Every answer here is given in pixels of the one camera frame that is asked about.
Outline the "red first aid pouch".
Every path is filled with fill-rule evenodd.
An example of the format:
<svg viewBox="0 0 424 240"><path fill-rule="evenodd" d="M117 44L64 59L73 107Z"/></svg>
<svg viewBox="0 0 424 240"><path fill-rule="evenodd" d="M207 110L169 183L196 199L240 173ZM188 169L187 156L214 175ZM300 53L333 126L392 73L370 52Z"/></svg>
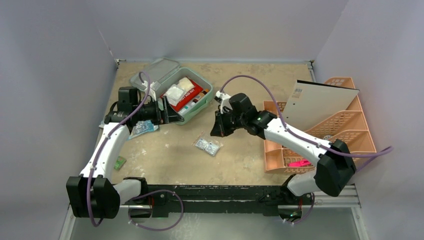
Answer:
<svg viewBox="0 0 424 240"><path fill-rule="evenodd" d="M173 106L171 105L171 107L175 110L175 111L180 111L180 109L185 106L187 103L189 103L189 101L191 101L196 95L198 95L201 91L203 91L204 89L197 84L195 81L193 81L192 79L190 79L192 81L192 83L194 84L194 88L191 89L189 92L186 92L186 94L184 95L184 97L180 100L180 102L178 103L177 106Z"/></svg>

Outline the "brown bottle orange cap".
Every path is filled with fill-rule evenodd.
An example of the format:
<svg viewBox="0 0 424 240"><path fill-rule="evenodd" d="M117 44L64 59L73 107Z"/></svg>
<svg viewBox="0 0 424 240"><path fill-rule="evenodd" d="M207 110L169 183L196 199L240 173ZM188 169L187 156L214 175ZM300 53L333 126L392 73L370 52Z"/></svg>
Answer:
<svg viewBox="0 0 424 240"><path fill-rule="evenodd" d="M197 103L200 99L202 99L207 93L209 92L208 89L205 89L203 91L201 91L198 95L196 95L193 99L192 102L193 103Z"/></svg>

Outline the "blue white plastic bag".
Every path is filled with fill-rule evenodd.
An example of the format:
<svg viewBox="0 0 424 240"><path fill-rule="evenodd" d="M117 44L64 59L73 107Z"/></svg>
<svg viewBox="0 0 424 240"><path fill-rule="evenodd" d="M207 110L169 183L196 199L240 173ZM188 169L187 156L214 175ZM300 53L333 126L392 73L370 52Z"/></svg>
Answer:
<svg viewBox="0 0 424 240"><path fill-rule="evenodd" d="M159 129L158 125L154 125L150 120L138 121L137 124L133 127L128 140L134 139L145 133L154 132Z"/></svg>

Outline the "clear bag alcohol wipes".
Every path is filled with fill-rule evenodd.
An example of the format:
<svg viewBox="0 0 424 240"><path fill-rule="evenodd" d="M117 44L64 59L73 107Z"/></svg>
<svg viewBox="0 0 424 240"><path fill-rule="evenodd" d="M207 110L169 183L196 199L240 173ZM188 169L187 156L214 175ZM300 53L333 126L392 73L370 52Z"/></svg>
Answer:
<svg viewBox="0 0 424 240"><path fill-rule="evenodd" d="M204 131L196 137L192 145L212 157L215 157L224 146L223 142L217 137L210 136L208 132Z"/></svg>

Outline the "white gauze pad packet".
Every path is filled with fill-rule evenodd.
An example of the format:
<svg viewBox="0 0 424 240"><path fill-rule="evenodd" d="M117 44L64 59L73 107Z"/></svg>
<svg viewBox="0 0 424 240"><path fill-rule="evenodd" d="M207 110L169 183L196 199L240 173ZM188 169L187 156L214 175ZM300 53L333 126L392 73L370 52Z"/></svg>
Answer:
<svg viewBox="0 0 424 240"><path fill-rule="evenodd" d="M184 97L186 92L179 88L176 84L173 84L169 89L164 93L168 102L172 106L177 106L181 99Z"/></svg>

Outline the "pink marker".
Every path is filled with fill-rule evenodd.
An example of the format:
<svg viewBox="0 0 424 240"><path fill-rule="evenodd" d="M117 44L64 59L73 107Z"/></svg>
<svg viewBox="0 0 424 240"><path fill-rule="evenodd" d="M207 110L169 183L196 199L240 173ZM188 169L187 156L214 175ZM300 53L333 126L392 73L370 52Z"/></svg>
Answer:
<svg viewBox="0 0 424 240"><path fill-rule="evenodd" d="M310 165L311 165L311 163L306 159L290 162L288 164L289 167L293 167L293 168L309 167Z"/></svg>

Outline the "small green packet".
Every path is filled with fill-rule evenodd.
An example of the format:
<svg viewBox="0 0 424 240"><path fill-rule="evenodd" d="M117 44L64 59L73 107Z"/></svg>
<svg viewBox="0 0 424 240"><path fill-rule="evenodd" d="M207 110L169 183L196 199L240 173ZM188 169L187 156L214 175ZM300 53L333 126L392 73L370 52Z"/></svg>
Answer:
<svg viewBox="0 0 424 240"><path fill-rule="evenodd" d="M116 170L116 171L119 171L123 166L124 166L124 164L127 162L127 159L126 158L124 158L124 157L122 157L122 156L119 156L117 159L116 159L116 162L115 162L115 164L114 164L114 169Z"/></svg>

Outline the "white plastic bottle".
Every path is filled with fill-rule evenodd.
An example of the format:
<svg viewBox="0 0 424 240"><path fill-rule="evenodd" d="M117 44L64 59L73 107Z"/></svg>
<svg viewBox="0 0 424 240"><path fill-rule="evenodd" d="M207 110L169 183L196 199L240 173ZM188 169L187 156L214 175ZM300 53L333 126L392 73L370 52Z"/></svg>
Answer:
<svg viewBox="0 0 424 240"><path fill-rule="evenodd" d="M193 107L194 107L194 105L195 105L196 103L195 102L189 102L189 103L187 103L186 105L184 105L180 110L179 110L179 114L181 115L181 116L184 116L184 115L186 115Z"/></svg>

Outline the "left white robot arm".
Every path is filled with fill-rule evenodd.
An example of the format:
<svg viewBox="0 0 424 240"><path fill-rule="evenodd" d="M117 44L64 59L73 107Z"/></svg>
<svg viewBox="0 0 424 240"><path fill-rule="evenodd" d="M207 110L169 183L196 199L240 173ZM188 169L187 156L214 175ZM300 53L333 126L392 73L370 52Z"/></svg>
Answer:
<svg viewBox="0 0 424 240"><path fill-rule="evenodd" d="M104 118L103 132L87 165L78 176L66 182L73 214L78 218L113 219L121 205L132 200L138 205L149 199L148 184L143 177L126 177L112 184L110 177L124 143L136 124L149 121L155 126L183 122L164 96L148 100L132 86L118 90L118 100Z"/></svg>

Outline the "peach plastic organizer basket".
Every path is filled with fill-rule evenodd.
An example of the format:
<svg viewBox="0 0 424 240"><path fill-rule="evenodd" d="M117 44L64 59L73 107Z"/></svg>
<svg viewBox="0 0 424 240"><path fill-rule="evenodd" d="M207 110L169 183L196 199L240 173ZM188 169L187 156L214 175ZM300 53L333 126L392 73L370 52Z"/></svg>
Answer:
<svg viewBox="0 0 424 240"><path fill-rule="evenodd" d="M350 77L325 83L298 80L286 102L265 100L263 107L274 114L280 109L289 125L318 139L345 142L352 154L375 153L358 93Z"/></svg>

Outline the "black metal base frame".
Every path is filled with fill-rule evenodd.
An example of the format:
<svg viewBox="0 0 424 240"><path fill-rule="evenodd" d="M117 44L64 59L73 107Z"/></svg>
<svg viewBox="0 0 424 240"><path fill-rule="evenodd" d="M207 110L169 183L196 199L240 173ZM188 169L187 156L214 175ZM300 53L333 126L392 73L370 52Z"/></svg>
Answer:
<svg viewBox="0 0 424 240"><path fill-rule="evenodd" d="M141 184L130 205L152 207L153 217L170 213L261 214L265 217L300 219L301 206L313 202L312 193L293 195L283 185L170 185Z"/></svg>

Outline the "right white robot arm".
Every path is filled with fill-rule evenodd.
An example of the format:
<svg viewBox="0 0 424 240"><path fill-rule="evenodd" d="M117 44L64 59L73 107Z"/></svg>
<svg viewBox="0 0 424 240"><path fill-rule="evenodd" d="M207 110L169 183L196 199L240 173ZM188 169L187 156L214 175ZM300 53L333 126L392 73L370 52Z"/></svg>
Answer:
<svg viewBox="0 0 424 240"><path fill-rule="evenodd" d="M356 172L345 142L318 139L284 125L272 112L258 111L244 93L230 96L218 91L214 99L219 106L210 132L212 137L227 137L244 129L250 135L294 151L315 167L314 171L292 175L282 184L280 196L284 202L292 204L300 196L317 191L337 197Z"/></svg>

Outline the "beige gauze packet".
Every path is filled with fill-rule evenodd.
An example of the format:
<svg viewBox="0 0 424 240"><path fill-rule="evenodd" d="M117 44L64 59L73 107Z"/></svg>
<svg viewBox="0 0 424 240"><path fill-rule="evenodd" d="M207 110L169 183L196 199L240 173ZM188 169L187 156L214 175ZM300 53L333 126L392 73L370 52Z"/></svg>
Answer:
<svg viewBox="0 0 424 240"><path fill-rule="evenodd" d="M193 82L187 77L180 79L177 83L177 86L180 89L182 89L185 93L189 92L191 89L195 87Z"/></svg>

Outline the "mint green storage case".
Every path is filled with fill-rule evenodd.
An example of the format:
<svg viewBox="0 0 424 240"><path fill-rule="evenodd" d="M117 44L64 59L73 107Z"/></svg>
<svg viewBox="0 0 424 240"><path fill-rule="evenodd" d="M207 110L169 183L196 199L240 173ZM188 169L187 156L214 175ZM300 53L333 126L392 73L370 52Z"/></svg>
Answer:
<svg viewBox="0 0 424 240"><path fill-rule="evenodd" d="M147 89L147 77L150 79L148 95L154 100L167 97L170 106L178 112L184 125L207 107L213 98L212 83L190 68L182 67L180 62L168 58L159 58L129 79L131 86L142 92Z"/></svg>

